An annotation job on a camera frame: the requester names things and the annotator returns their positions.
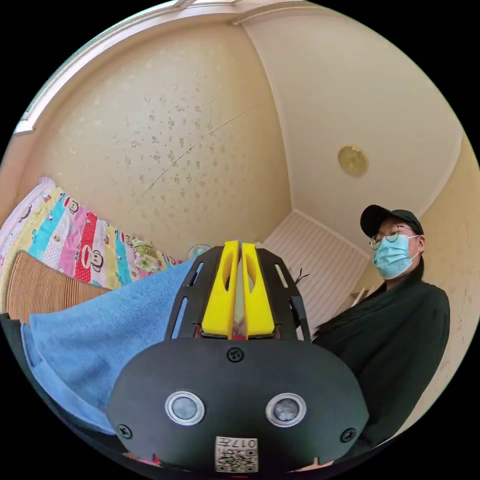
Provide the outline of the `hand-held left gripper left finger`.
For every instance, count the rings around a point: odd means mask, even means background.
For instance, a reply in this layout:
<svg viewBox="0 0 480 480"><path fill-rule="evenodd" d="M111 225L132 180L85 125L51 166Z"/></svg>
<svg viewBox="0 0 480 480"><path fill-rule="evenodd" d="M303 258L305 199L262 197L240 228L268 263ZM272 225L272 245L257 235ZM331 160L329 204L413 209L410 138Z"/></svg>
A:
<svg viewBox="0 0 480 480"><path fill-rule="evenodd" d="M238 240L224 243L220 252L211 291L203 315L204 336L232 338L239 268Z"/></svg>

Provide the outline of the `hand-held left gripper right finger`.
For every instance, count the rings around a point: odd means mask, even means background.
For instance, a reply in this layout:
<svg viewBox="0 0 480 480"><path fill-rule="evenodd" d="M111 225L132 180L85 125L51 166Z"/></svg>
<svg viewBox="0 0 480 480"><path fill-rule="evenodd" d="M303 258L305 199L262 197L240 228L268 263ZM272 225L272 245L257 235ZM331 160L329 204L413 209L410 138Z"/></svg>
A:
<svg viewBox="0 0 480 480"><path fill-rule="evenodd" d="M275 323L254 243L241 244L241 262L246 337L269 337L274 333Z"/></svg>

